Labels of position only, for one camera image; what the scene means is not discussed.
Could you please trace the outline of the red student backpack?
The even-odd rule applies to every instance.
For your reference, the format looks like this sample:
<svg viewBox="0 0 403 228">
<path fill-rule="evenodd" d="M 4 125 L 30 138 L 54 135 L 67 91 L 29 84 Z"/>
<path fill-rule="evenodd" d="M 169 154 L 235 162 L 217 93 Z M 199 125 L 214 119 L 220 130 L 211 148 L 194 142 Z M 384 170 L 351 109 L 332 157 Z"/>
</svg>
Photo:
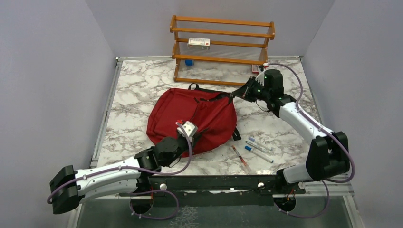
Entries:
<svg viewBox="0 0 403 228">
<path fill-rule="evenodd" d="M 146 134 L 154 143 L 175 136 L 176 121 L 190 121 L 199 139 L 193 154 L 211 151 L 230 139 L 241 140 L 237 114 L 228 92 L 196 86 L 194 89 L 170 88 L 157 100 L 148 117 Z"/>
</svg>

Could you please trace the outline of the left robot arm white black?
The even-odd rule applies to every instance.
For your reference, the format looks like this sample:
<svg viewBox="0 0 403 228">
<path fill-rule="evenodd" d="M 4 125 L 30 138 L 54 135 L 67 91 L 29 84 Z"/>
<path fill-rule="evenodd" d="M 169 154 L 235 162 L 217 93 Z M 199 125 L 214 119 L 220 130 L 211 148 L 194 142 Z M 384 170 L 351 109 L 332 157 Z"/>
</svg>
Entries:
<svg viewBox="0 0 403 228">
<path fill-rule="evenodd" d="M 49 183 L 47 204 L 52 206 L 54 214 L 63 214 L 106 195 L 133 192 L 144 195 L 149 190 L 149 176 L 173 176 L 187 169 L 188 164 L 179 171 L 162 172 L 162 167 L 170 166 L 184 153 L 194 155 L 200 137 L 199 133 L 190 137 L 180 134 L 165 137 L 134 157 L 100 168 L 76 170 L 73 165 L 65 166 Z"/>
</svg>

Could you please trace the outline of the blue capped white marker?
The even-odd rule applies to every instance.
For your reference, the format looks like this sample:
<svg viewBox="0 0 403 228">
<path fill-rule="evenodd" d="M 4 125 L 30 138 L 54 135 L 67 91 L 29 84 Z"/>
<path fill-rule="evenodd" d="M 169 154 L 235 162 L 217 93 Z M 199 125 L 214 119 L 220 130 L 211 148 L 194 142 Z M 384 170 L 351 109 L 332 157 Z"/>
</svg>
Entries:
<svg viewBox="0 0 403 228">
<path fill-rule="evenodd" d="M 251 153 L 255 154 L 256 156 L 258 156 L 258 157 L 260 157 L 260 158 L 262 158 L 262 159 L 268 161 L 269 163 L 273 163 L 273 162 L 274 162 L 274 160 L 271 159 L 268 155 L 266 155 L 264 152 L 262 152 L 262 151 L 260 151 L 260 150 L 258 150 L 258 149 L 256 149 L 256 148 L 249 147 L 249 146 L 245 146 L 244 148 L 245 148 L 247 151 L 250 151 Z"/>
</svg>

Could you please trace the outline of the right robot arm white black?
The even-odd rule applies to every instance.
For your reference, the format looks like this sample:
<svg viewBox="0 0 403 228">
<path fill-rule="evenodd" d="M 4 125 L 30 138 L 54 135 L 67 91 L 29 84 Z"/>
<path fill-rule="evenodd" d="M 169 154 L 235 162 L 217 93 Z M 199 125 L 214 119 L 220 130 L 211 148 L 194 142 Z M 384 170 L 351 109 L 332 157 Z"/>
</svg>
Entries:
<svg viewBox="0 0 403 228">
<path fill-rule="evenodd" d="M 323 127 L 295 98 L 285 94 L 279 70 L 268 69 L 257 77 L 252 76 L 231 96 L 248 102 L 264 101 L 269 112 L 287 122 L 310 144 L 305 163 L 277 171 L 274 187 L 278 192 L 288 192 L 294 183 L 322 181 L 350 171 L 347 136 Z"/>
</svg>

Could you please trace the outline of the red pen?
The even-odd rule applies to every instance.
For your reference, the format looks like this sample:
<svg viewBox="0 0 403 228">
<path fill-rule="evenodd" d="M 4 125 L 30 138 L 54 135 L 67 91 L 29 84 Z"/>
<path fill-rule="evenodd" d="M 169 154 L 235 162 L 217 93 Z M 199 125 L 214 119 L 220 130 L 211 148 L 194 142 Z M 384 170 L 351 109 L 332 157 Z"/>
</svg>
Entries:
<svg viewBox="0 0 403 228">
<path fill-rule="evenodd" d="M 247 164 L 247 162 L 243 159 L 243 157 L 240 155 L 240 153 L 238 152 L 238 150 L 236 149 L 236 147 L 234 145 L 231 146 L 232 149 L 234 150 L 234 152 L 236 153 L 236 155 L 238 156 L 238 158 L 240 159 L 241 163 L 243 164 L 243 166 L 245 167 L 247 172 L 251 172 L 251 168 L 250 166 Z"/>
</svg>

